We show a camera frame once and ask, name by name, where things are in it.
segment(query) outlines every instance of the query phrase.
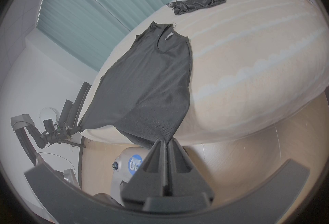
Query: blue sticker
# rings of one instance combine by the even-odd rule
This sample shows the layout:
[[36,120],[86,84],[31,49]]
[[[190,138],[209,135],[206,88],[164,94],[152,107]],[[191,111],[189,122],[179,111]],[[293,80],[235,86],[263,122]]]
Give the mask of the blue sticker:
[[134,175],[143,160],[140,155],[133,155],[128,161],[128,170],[130,174]]

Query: wooden floor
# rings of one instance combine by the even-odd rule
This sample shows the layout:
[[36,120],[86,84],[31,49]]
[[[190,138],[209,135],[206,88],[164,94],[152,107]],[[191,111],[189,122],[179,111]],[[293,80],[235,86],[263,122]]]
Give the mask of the wooden floor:
[[[91,141],[83,152],[83,191],[109,194],[112,163],[128,146]],[[323,93],[292,117],[246,138],[186,149],[215,191],[214,207],[257,187],[289,158],[308,167],[310,176],[283,221],[309,193],[329,157],[327,98]]]

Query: bed sheet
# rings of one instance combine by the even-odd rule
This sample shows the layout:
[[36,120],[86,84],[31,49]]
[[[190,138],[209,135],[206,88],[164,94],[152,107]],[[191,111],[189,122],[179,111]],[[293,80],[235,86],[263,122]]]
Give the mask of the bed sheet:
[[[191,105],[174,135],[182,145],[233,140],[261,130],[296,112],[329,84],[329,31],[309,0],[227,0],[183,15],[163,6],[113,50],[79,120],[100,78],[152,21],[172,23],[190,39]],[[96,141],[130,143],[112,126],[82,134]]]

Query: black tank top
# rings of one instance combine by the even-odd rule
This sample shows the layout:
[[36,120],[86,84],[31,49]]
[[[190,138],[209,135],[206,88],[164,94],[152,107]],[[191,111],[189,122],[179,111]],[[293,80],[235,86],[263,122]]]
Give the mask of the black tank top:
[[101,78],[81,131],[113,125],[148,149],[157,139],[169,142],[190,106],[191,69],[188,37],[152,22]]

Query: clothing tag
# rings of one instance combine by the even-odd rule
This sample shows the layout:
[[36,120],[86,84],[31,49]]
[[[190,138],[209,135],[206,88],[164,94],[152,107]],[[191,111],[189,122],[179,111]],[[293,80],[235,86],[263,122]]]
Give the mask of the clothing tag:
[[168,39],[171,35],[174,35],[174,34],[173,34],[173,33],[170,33],[170,34],[165,38],[165,40]]

